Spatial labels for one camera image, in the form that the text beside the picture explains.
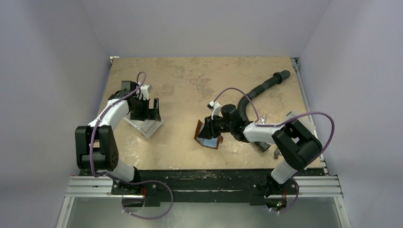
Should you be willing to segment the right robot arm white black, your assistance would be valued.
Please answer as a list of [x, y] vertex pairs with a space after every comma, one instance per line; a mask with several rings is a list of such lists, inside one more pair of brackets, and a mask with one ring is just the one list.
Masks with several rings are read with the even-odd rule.
[[194, 139], [204, 147], [217, 149], [222, 133], [230, 133], [239, 142], [277, 146], [283, 160], [267, 177], [266, 186], [272, 193], [283, 190], [286, 182], [304, 170], [323, 150], [322, 143], [297, 116], [279, 124], [258, 124], [244, 120], [233, 104], [213, 108], [211, 115], [198, 121]]

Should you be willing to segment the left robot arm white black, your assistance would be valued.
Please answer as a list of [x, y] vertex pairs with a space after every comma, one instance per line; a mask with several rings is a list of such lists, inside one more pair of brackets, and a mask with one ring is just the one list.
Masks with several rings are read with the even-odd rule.
[[151, 85], [122, 81], [120, 90], [113, 93], [98, 117], [75, 129], [76, 160], [81, 170], [92, 176], [108, 176], [123, 182], [129, 194], [137, 194], [142, 187], [138, 169], [119, 158], [114, 130], [122, 120], [150, 138], [162, 125], [159, 99], [150, 107]]

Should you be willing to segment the clear plastic bin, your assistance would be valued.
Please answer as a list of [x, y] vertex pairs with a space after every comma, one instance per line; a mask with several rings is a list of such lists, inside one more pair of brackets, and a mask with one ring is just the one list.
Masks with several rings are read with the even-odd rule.
[[126, 122], [128, 122], [132, 127], [137, 129], [143, 136], [146, 138], [150, 138], [158, 129], [159, 127], [164, 123], [164, 119], [161, 119], [161, 121], [157, 120], [145, 120], [145, 121], [139, 121], [139, 120], [129, 120], [128, 118], [124, 117], [123, 118]]

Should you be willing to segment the small silver wrench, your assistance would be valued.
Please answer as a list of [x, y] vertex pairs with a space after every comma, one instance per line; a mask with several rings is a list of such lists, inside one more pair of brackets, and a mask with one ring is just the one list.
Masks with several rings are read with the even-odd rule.
[[266, 116], [261, 115], [261, 116], [260, 116], [260, 121], [261, 121], [261, 123], [262, 123], [262, 124], [265, 124], [265, 123], [266, 123], [266, 121], [267, 121], [267, 117], [266, 117]]

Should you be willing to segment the small dark metal tool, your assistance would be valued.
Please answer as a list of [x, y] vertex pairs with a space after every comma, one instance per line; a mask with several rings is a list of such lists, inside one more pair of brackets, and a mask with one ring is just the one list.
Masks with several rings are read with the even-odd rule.
[[281, 155], [281, 152], [280, 152], [280, 150], [279, 150], [279, 148], [276, 148], [275, 150], [274, 150], [274, 159], [275, 160], [277, 160], [279, 157], [280, 157], [280, 155]]

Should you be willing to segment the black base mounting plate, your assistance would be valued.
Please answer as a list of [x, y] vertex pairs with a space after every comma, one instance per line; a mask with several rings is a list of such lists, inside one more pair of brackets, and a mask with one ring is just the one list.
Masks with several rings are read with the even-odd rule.
[[221, 170], [141, 170], [139, 186], [99, 177], [90, 189], [106, 190], [107, 196], [145, 200], [145, 206], [161, 203], [248, 203], [270, 204], [270, 198], [282, 200], [297, 193], [297, 185], [288, 180], [278, 184], [271, 169]]

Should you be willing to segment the aluminium rail at table edge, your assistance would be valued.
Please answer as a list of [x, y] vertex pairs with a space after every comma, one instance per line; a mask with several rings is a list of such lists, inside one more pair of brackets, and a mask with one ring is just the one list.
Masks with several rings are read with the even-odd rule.
[[[291, 60], [292, 66], [294, 68], [294, 71], [296, 73], [297, 81], [298, 81], [299, 88], [300, 88], [300, 91], [301, 91], [301, 94], [302, 94], [302, 97], [303, 97], [303, 100], [304, 100], [305, 108], [306, 108], [306, 110], [308, 112], [310, 112], [311, 109], [310, 109], [310, 106], [309, 106], [309, 103], [308, 103], [308, 100], [307, 100], [307, 97], [306, 97], [305, 89], [304, 89], [303, 82], [302, 82], [302, 79], [301, 79], [301, 75], [300, 75], [300, 72], [299, 72], [299, 67], [300, 67], [300, 64], [299, 64], [299, 61], [298, 61], [299, 58], [298, 57], [291, 57], [290, 60]], [[319, 159], [319, 161], [320, 161], [320, 163], [322, 165], [324, 175], [329, 176], [325, 158], [323, 157], [323, 155], [320, 155], [318, 159]]]

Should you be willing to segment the aluminium front frame rail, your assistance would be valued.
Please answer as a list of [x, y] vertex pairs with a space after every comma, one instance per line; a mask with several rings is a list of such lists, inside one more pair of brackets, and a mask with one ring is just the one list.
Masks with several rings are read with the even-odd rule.
[[[191, 177], [174, 178], [165, 176], [162, 181], [173, 193], [245, 193], [252, 196], [263, 196], [268, 192], [265, 180], [252, 178], [225, 177]], [[124, 187], [114, 183], [108, 177], [93, 178], [73, 176], [68, 182], [67, 197], [127, 197], [141, 198], [155, 196], [166, 191], [161, 183], [143, 184], [141, 187]], [[283, 193], [288, 196], [300, 197], [341, 197], [342, 190], [336, 177], [296, 177], [295, 182], [285, 183], [283, 190], [272, 191], [270, 197], [280, 197]]]

